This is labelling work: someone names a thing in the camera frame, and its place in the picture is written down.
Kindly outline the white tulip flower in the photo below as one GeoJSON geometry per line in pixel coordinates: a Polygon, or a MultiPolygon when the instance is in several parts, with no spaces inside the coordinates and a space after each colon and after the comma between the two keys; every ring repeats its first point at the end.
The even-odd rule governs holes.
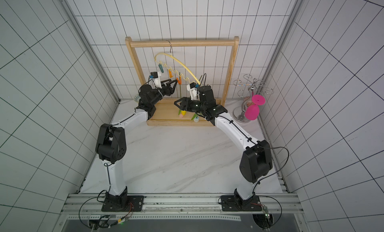
{"type": "Polygon", "coordinates": [[[191,120],[193,121],[193,122],[199,122],[199,120],[200,120],[200,115],[198,114],[198,113],[195,113],[193,116],[192,116],[192,118],[191,118],[191,120]]]}

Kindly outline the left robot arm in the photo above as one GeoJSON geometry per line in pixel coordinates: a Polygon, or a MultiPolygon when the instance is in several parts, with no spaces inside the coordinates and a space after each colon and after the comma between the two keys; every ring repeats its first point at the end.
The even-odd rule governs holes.
{"type": "Polygon", "coordinates": [[[139,103],[132,115],[114,124],[105,123],[99,130],[96,153],[107,173],[109,187],[106,190],[106,200],[119,206],[123,206],[128,199],[121,162],[127,152],[126,133],[152,118],[156,103],[165,96],[173,95],[178,83],[177,80],[171,79],[155,79],[154,82],[154,88],[148,83],[140,87],[139,103]]]}

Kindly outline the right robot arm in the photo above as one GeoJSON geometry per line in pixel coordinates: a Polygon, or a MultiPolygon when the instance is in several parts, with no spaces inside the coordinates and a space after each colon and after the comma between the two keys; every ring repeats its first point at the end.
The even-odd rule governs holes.
{"type": "Polygon", "coordinates": [[[266,140],[259,141],[241,128],[228,110],[217,104],[209,85],[200,87],[198,94],[198,100],[182,97],[174,105],[182,111],[197,114],[219,128],[243,153],[239,165],[242,179],[235,189],[235,196],[243,201],[249,200],[259,179],[273,168],[270,145],[266,140]]]}

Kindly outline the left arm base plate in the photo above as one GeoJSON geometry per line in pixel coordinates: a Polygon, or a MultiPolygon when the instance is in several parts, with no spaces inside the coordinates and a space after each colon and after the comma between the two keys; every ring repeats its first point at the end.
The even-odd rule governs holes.
{"type": "Polygon", "coordinates": [[[103,202],[102,212],[141,212],[144,196],[109,196],[103,202]]]}

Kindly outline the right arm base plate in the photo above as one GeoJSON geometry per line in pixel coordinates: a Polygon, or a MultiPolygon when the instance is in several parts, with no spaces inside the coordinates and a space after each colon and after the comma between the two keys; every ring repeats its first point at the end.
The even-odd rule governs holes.
{"type": "Polygon", "coordinates": [[[240,196],[221,196],[218,200],[224,212],[261,212],[263,206],[258,196],[243,200],[240,196]]]}

